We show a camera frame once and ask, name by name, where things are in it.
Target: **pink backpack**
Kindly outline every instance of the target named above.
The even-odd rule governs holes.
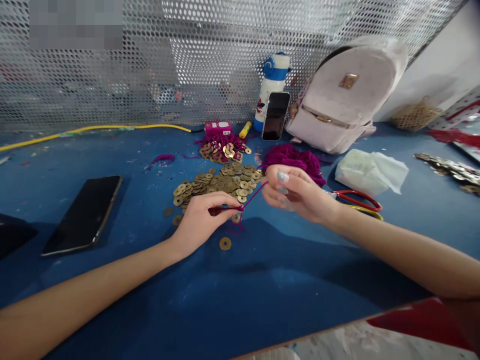
[[[346,152],[375,132],[372,117],[407,67],[407,48],[379,35],[358,37],[333,51],[307,81],[298,113],[285,129],[330,154]]]

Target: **woven basket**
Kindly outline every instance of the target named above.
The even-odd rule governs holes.
[[[425,96],[422,101],[401,108],[390,121],[401,130],[416,132],[423,129],[442,114],[442,110],[429,106],[429,101],[430,98]]]

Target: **metal mesh wall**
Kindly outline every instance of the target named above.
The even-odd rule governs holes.
[[[270,54],[296,99],[342,43],[397,37],[412,61],[465,2],[123,0],[123,49],[33,50],[28,2],[0,0],[0,130],[245,121]]]

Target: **white water bottle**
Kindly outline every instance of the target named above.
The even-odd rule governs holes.
[[[285,79],[290,68],[290,56],[284,52],[277,52],[267,59],[263,65],[265,78],[261,82],[260,98],[256,105],[255,121],[253,127],[258,132],[264,129],[265,114],[267,113],[267,101],[270,93],[282,92],[285,88]]]

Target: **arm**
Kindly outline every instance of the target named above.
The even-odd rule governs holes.
[[[442,298],[472,346],[480,350],[480,261],[344,206],[298,168],[270,166],[267,179],[263,187],[267,203],[342,235]]]
[[[171,238],[0,310],[2,359],[42,358],[112,303],[189,256],[236,214],[211,216],[209,209],[222,204],[240,206],[226,193],[196,196]]]

